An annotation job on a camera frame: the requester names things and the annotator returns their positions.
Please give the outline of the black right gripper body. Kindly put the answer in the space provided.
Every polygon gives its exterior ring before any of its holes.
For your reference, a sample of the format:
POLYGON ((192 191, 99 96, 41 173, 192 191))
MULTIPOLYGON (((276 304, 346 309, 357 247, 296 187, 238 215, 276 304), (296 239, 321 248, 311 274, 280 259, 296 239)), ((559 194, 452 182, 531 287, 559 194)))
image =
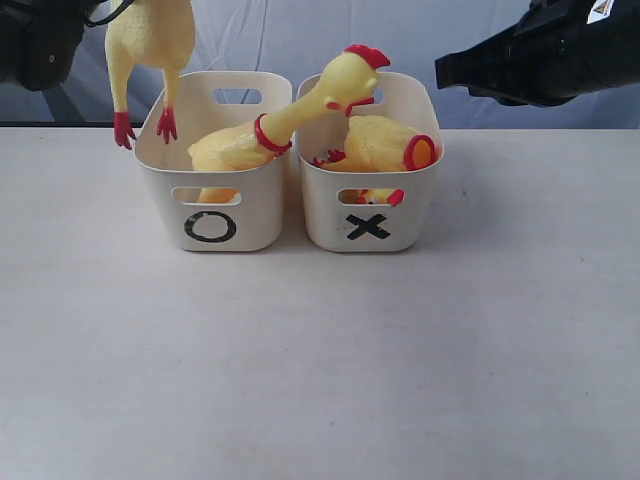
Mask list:
POLYGON ((639 82, 637 1, 531 1, 509 33, 501 104, 559 106, 639 82))

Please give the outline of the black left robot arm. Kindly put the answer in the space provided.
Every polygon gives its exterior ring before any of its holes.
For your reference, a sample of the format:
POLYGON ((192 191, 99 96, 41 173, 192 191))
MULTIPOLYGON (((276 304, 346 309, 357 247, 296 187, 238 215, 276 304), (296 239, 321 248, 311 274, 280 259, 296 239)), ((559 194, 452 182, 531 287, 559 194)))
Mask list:
POLYGON ((1 82, 45 91, 68 77, 98 1, 3 1, 1 82))

